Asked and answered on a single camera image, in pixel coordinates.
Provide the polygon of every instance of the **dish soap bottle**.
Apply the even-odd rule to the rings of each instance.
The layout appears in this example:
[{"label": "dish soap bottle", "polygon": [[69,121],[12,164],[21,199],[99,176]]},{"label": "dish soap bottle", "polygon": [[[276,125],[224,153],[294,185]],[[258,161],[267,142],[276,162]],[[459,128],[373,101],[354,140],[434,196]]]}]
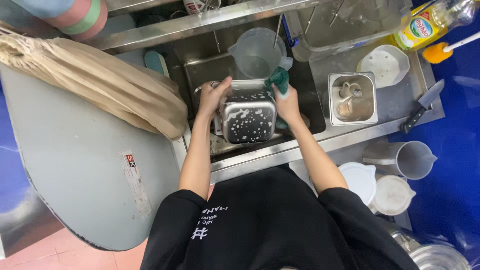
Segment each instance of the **dish soap bottle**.
[{"label": "dish soap bottle", "polygon": [[[480,0],[433,0],[434,4],[420,14],[413,16],[411,22],[402,31],[390,35],[388,41],[404,50],[423,48],[448,31],[473,22]],[[415,14],[428,3],[412,11]]]}]

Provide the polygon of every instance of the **kitchen knife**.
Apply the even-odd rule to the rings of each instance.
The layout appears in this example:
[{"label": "kitchen knife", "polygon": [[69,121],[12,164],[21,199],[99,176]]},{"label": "kitchen knife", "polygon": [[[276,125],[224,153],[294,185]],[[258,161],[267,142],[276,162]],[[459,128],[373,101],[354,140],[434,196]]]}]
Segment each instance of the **kitchen knife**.
[{"label": "kitchen knife", "polygon": [[401,126],[403,132],[408,133],[420,120],[420,117],[427,111],[428,106],[440,95],[440,92],[444,89],[445,81],[440,80],[434,84],[427,93],[423,95],[418,101],[415,101],[415,105],[412,114],[407,119],[405,124]]}]

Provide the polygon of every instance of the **yellow label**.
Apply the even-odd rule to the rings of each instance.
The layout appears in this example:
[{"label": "yellow label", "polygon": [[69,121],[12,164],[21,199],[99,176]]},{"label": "yellow label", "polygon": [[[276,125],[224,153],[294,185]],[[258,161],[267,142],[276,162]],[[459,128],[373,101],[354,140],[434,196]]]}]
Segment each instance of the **yellow label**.
[{"label": "yellow label", "polygon": [[410,24],[401,32],[393,34],[395,42],[403,49],[420,48],[428,45],[431,40],[435,40],[440,29],[435,25],[432,18],[432,6],[425,9],[422,13],[412,18]]}]

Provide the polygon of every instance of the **orange brush head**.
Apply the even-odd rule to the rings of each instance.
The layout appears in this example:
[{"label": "orange brush head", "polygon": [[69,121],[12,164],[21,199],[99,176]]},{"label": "orange brush head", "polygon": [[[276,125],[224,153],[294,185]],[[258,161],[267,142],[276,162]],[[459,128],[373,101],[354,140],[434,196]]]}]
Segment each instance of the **orange brush head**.
[{"label": "orange brush head", "polygon": [[438,64],[441,61],[452,56],[453,50],[450,50],[449,52],[444,52],[444,48],[447,46],[448,43],[446,42],[440,42],[438,44],[430,46],[423,51],[423,57],[425,58],[425,60],[432,64]]}]

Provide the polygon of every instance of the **black knife handle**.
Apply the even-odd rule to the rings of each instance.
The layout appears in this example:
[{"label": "black knife handle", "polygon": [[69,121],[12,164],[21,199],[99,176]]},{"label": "black knife handle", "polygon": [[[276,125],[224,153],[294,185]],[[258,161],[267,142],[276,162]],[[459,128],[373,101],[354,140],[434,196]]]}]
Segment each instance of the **black knife handle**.
[{"label": "black knife handle", "polygon": [[402,125],[402,131],[407,134],[418,123],[420,117],[427,111],[420,103],[416,104],[414,111],[407,119],[405,124]]}]

